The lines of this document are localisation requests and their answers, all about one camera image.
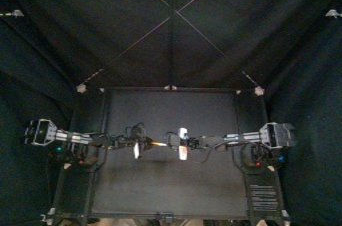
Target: black curtain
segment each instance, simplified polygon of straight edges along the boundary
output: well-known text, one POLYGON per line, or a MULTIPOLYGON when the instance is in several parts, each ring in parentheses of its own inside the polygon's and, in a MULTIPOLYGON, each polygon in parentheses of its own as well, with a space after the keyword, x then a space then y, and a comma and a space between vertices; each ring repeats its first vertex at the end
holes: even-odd
MULTIPOLYGON (((1 0, 1 13, 15 9, 1 0)), ((28 17, 0 18, 0 225, 39 225, 51 207, 47 149, 21 137, 31 119, 69 125, 75 87, 57 59, 28 17)))
POLYGON ((297 128, 282 184, 299 225, 342 225, 341 51, 342 20, 322 16, 268 86, 271 120, 297 128))

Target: cord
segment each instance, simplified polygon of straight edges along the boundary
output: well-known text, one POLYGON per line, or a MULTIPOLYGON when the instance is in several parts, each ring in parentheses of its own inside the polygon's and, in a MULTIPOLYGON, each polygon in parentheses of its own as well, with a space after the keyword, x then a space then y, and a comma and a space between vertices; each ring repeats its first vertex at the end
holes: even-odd
POLYGON ((191 160, 192 163, 195 163, 195 164, 203 164, 203 163, 207 162, 208 157, 210 157, 210 154, 211 154, 211 151, 212 151, 212 147, 207 147, 207 148, 208 148, 210 150, 208 150, 208 153, 207 153, 207 156, 206 156, 204 160, 202 160, 202 161, 194 161, 194 160, 191 160))

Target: white object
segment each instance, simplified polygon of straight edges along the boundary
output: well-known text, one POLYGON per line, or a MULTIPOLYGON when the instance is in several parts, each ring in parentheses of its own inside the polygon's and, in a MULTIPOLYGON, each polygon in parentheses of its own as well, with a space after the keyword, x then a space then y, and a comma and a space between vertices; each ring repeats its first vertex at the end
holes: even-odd
POLYGON ((326 17, 337 18, 338 16, 342 17, 342 15, 337 12, 335 9, 330 9, 329 12, 326 13, 326 17))
POLYGON ((187 129, 186 128, 179 128, 178 130, 178 136, 180 139, 187 139, 187 129))
POLYGON ((77 92, 79 93, 84 93, 87 91, 87 86, 84 85, 84 83, 81 83, 80 85, 76 86, 77 92))
POLYGON ((179 159, 187 160, 187 147, 179 146, 179 159))
POLYGON ((267 166, 267 168, 270 169, 271 172, 275 171, 274 167, 272 166, 267 166))
POLYGON ((255 87, 255 92, 254 92, 258 96, 264 94, 264 89, 260 86, 255 87))
POLYGON ((136 143, 134 145, 134 158, 138 159, 140 156, 140 152, 139 152, 139 143, 136 143))
POLYGON ((69 163, 65 163, 65 164, 64 164, 64 170, 67 170, 69 167, 71 167, 71 164, 69 164, 69 163))

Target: black panel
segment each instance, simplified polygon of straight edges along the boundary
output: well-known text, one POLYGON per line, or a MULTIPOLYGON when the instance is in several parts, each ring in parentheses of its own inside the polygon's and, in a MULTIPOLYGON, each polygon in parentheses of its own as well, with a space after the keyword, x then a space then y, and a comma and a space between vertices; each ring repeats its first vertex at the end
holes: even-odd
MULTIPOLYGON (((112 91, 107 132, 144 122, 147 136, 164 142, 168 131, 188 129, 190 136, 236 132, 231 93, 112 91)), ((243 175, 230 152, 190 152, 190 161, 156 147, 134 159, 131 148, 108 153, 100 170, 93 213, 155 214, 203 218, 246 217, 243 175)))

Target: metal frame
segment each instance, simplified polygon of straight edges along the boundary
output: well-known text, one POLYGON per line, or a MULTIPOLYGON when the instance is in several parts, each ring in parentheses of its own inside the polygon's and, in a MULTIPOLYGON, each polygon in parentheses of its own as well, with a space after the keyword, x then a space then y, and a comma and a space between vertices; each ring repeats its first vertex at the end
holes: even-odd
MULTIPOLYGON (((111 88, 112 90, 130 90, 130 91, 164 91, 162 88, 111 88)), ((192 92, 208 92, 208 90, 215 93, 215 92, 231 92, 228 89, 180 89, 179 91, 192 91, 192 92)), ((107 121, 108 121, 108 96, 109 92, 105 91, 103 94, 103 100, 101 100, 101 132, 105 132, 105 127, 107 127, 107 121)), ((260 99, 260 106, 262 106, 262 113, 263 113, 263 120, 264 123, 267 122, 267 112, 266 112, 266 107, 264 107, 264 101, 263 101, 263 96, 259 96, 260 99)), ((239 95, 234 95, 234 105, 235 105, 235 117, 236 117, 236 131, 238 133, 240 132, 239 130, 239 124, 240 124, 240 101, 239 101, 239 95)), ((71 218, 71 219, 77 219, 80 222, 81 226, 87 226, 87 221, 88 218, 131 218, 131 219, 156 219, 156 220, 175 220, 175 219, 203 219, 203 217, 199 218, 199 216, 191 216, 191 215, 172 215, 170 213, 164 214, 131 214, 131 213, 92 213, 91 212, 91 207, 92 207, 92 202, 93 202, 93 184, 95 184, 95 178, 96 178, 96 173, 97 170, 101 166, 100 164, 96 164, 92 170, 89 170, 87 173, 89 174, 88 176, 88 190, 87 190, 87 197, 85 197, 85 204, 84 204, 84 209, 81 214, 71 214, 65 212, 59 212, 59 203, 60 203, 60 198, 61 198, 61 190, 63 190, 63 184, 65 181, 65 170, 61 168, 60 172, 60 178, 59 178, 59 183, 57 183, 57 189, 56 189, 56 195, 55 195, 55 201, 53 201, 53 208, 56 209, 56 212, 53 214, 53 225, 59 225, 61 222, 63 218, 71 218)), ((274 172, 271 173, 267 177, 272 178, 271 181, 271 186, 276 190, 276 199, 279 203, 279 207, 275 213, 272 213, 268 217, 264 217, 263 213, 258 213, 254 211, 254 203, 252 203, 252 198, 251 198, 251 188, 250 185, 251 183, 255 184, 258 182, 258 177, 260 175, 252 174, 252 173, 243 173, 244 175, 244 184, 246 184, 246 193, 247 193, 247 206, 248 206, 248 211, 246 214, 246 217, 235 217, 235 218, 223 218, 223 217, 216 217, 216 218, 206 218, 206 219, 215 219, 215 220, 250 220, 251 225, 256 225, 260 219, 267 219, 267 220, 274 220, 279 225, 283 225, 283 217, 282 217, 282 210, 283 210, 283 197, 282 197, 282 191, 280 191, 280 184, 279 184, 279 178, 278 178, 278 173, 274 172)))

